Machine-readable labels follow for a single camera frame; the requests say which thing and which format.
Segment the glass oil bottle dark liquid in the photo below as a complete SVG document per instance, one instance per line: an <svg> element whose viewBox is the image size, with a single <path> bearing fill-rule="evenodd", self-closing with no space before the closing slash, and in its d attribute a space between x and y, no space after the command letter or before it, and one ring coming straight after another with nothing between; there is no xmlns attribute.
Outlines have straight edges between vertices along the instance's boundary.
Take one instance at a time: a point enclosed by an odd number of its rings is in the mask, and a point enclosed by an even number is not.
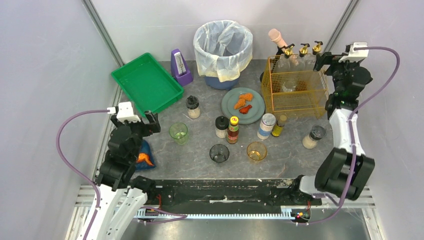
<svg viewBox="0 0 424 240"><path fill-rule="evenodd" d="M291 71L291 60L290 57L293 55L293 47L295 46L294 43L283 46L282 52L283 54L279 58L276 66L276 73L279 73L280 75L280 83L281 83L281 92L289 93L292 92L296 85L289 76L289 72Z"/></svg>

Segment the glass oil bottle amber residue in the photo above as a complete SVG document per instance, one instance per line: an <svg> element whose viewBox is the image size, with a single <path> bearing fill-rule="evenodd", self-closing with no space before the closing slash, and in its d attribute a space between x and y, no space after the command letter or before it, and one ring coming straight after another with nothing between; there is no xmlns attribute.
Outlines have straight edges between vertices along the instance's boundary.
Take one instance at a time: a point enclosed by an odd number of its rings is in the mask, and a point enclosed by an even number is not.
<svg viewBox="0 0 424 240"><path fill-rule="evenodd" d="M312 54L309 54L304 59L304 66L305 66L305 80L306 80L306 86L309 87L310 84L314 82L314 66L316 63L316 57L317 54L319 54L322 50L323 42L322 41L315 41L316 45L312 47Z"/></svg>

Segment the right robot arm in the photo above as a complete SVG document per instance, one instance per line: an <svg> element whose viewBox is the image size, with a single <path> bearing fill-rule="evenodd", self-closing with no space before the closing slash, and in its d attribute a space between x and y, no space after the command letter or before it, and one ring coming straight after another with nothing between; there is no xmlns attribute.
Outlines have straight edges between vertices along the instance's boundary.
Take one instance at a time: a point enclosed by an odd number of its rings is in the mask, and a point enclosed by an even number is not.
<svg viewBox="0 0 424 240"><path fill-rule="evenodd" d="M356 200L362 193L374 168L375 160L367 157L359 140L357 120L359 95L373 79L361 67L369 51L352 50L349 53L316 53L313 70L324 66L326 76L332 78L334 92L326 101L325 110L332 127L333 149L323 161L315 176L303 176L299 190L318 197L327 192L340 199Z"/></svg>

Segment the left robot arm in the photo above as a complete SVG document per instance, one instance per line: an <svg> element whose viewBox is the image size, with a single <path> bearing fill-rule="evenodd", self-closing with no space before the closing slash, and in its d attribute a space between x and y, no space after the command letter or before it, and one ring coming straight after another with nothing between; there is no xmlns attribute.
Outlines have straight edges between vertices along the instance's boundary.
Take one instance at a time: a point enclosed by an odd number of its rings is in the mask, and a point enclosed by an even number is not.
<svg viewBox="0 0 424 240"><path fill-rule="evenodd" d="M143 138L161 131L158 114L145 111L144 123L132 109L114 108L103 163L94 182L95 196L87 219L78 236L80 240L119 240L148 201L154 181L145 177L132 179L142 148Z"/></svg>

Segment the red sauce bottle yellow cap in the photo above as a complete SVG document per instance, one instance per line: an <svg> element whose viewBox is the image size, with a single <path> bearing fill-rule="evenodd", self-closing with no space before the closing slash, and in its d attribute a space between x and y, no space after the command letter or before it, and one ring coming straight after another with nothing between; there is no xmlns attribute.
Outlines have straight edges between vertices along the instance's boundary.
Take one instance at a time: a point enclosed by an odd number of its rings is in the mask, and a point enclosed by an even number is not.
<svg viewBox="0 0 424 240"><path fill-rule="evenodd" d="M232 116L229 119L229 125L227 129L227 142L229 144L235 144L238 141L239 136L239 118Z"/></svg>

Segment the clear glass oil bottle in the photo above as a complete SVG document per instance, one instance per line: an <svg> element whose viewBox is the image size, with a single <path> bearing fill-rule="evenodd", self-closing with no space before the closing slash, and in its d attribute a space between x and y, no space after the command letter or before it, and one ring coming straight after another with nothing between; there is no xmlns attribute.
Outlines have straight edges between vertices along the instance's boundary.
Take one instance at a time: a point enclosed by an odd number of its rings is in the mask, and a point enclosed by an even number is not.
<svg viewBox="0 0 424 240"><path fill-rule="evenodd" d="M309 43L301 43L302 47L298 51L298 55L294 60L294 67L293 71L296 72L296 75L294 77L295 82L295 91L303 91L304 90L304 84L303 84L303 77L304 77L304 71L305 71L305 56L309 52Z"/></svg>

